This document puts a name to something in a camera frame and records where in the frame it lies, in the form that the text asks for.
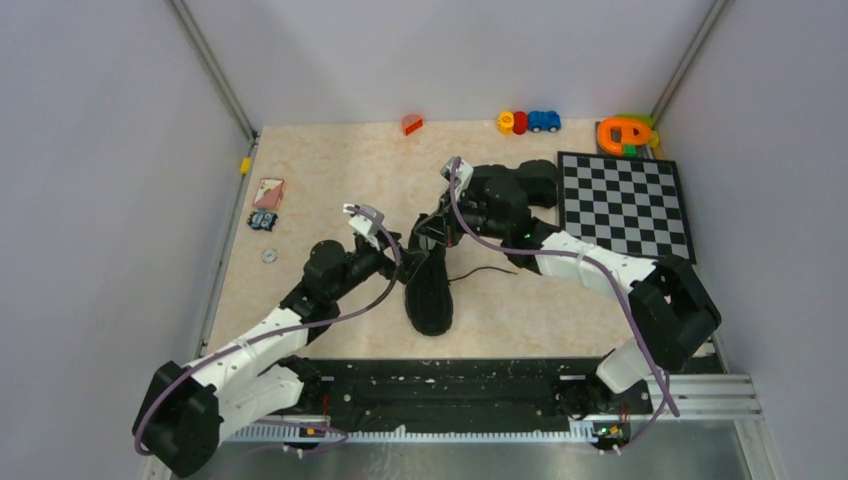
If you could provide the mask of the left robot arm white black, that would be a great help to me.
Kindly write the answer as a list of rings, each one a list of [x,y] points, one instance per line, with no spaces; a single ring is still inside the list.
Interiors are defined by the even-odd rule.
[[[136,452],[186,477],[254,421],[288,407],[314,410],[320,386],[281,360],[377,307],[409,269],[399,233],[379,228],[354,238],[351,251],[335,240],[315,244],[300,281],[245,334],[186,364],[162,364],[132,425]]]

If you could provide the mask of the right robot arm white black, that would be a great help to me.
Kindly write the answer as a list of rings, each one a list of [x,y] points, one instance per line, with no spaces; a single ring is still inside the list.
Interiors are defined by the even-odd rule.
[[[533,216],[532,207],[548,208],[557,195],[554,181],[507,169],[458,177],[437,209],[420,216],[410,243],[439,258],[470,236],[521,269],[617,300],[633,336],[600,362],[586,385],[589,404],[612,412],[638,381],[681,370],[720,326],[721,315],[689,260],[626,256]]]

